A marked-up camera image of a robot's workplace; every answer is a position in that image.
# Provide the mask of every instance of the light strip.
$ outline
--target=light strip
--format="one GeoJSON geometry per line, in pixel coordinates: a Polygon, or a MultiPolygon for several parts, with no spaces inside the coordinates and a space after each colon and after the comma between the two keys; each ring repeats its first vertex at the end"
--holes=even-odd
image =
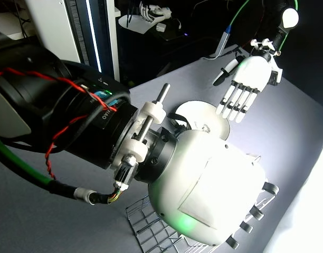
{"type": "Polygon", "coordinates": [[[86,0],[86,3],[87,3],[89,23],[90,23],[90,28],[91,28],[91,36],[92,36],[92,41],[93,41],[94,52],[96,54],[96,61],[97,61],[98,71],[99,72],[102,72],[102,68],[100,67],[100,61],[99,61],[99,55],[98,55],[98,48],[97,48],[96,36],[94,34],[94,29],[93,29],[93,21],[92,21],[91,8],[90,8],[90,2],[89,2],[89,0],[86,0]]]}

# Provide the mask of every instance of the white paper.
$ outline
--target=white paper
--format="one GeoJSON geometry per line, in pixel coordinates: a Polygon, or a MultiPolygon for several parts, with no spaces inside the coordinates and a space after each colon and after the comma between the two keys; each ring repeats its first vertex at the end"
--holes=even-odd
{"type": "Polygon", "coordinates": [[[132,19],[128,27],[126,27],[126,21],[127,15],[121,17],[118,22],[121,27],[124,27],[125,29],[129,29],[140,34],[145,34],[151,27],[155,25],[143,19],[143,17],[140,15],[132,15],[132,19]]]}

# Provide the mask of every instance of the white plate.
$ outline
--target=white plate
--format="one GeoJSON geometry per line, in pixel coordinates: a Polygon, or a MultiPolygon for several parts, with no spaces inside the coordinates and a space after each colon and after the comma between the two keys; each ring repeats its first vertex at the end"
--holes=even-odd
{"type": "Polygon", "coordinates": [[[223,119],[221,114],[215,113],[216,107],[202,101],[189,101],[178,107],[176,114],[184,116],[193,130],[200,130],[216,134],[221,139],[227,140],[230,134],[230,124],[223,119]]]}

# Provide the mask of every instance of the wire basket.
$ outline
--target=wire basket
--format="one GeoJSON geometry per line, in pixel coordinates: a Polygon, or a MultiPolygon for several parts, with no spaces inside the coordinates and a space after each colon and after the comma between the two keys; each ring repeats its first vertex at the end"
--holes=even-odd
{"type": "Polygon", "coordinates": [[[179,234],[154,212],[148,196],[126,208],[127,218],[143,253],[212,253],[212,247],[179,234]]]}

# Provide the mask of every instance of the dark background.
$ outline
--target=dark background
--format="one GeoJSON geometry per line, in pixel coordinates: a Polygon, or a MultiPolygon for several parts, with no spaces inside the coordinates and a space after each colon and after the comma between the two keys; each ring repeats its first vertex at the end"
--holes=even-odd
{"type": "MultiPolygon", "coordinates": [[[[141,35],[118,26],[121,80],[129,85],[144,83],[213,53],[244,0],[230,1],[228,10],[227,0],[208,0],[197,5],[195,11],[193,7],[200,0],[145,2],[170,7],[172,17],[182,22],[180,33],[186,32],[188,36],[167,42],[153,28],[141,35]]],[[[123,14],[127,12],[128,3],[128,0],[116,3],[123,14]]],[[[299,24],[290,32],[277,64],[286,79],[323,105],[323,1],[300,0],[298,12],[299,24]]],[[[244,45],[250,50],[247,42],[254,38],[262,15],[262,1],[250,0],[232,27],[228,45],[244,45]]],[[[167,29],[178,24],[176,20],[164,23],[167,29]]]]}

